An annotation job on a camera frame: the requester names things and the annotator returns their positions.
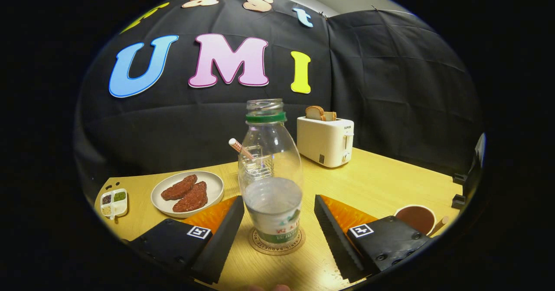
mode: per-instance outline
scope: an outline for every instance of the yellow letter i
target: yellow letter i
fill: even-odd
[[[295,60],[295,78],[291,84],[291,90],[295,93],[310,93],[309,86],[309,62],[310,57],[302,52],[291,52]]]

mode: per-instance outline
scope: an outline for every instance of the striped straw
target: striped straw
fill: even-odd
[[[254,156],[252,156],[252,154],[250,154],[250,152],[248,152],[247,150],[243,149],[242,145],[234,138],[230,139],[228,144],[240,154],[251,160],[254,160]]]

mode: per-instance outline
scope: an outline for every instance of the letter m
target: letter m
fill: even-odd
[[[247,86],[268,85],[268,77],[264,75],[264,49],[268,42],[249,37],[233,51],[221,34],[202,34],[196,37],[200,43],[200,52],[196,73],[189,79],[189,85],[195,88],[215,85],[218,78],[212,75],[212,62],[216,64],[226,84],[230,84],[241,64],[243,74],[238,81]]]

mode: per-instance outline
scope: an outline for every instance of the bottle label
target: bottle label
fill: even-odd
[[[297,236],[300,212],[299,204],[297,208],[283,214],[268,215],[250,211],[250,215],[260,239],[269,243],[285,243]]]

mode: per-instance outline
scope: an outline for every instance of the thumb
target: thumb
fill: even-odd
[[[284,284],[278,284],[274,287],[272,291],[291,291],[291,289]]]

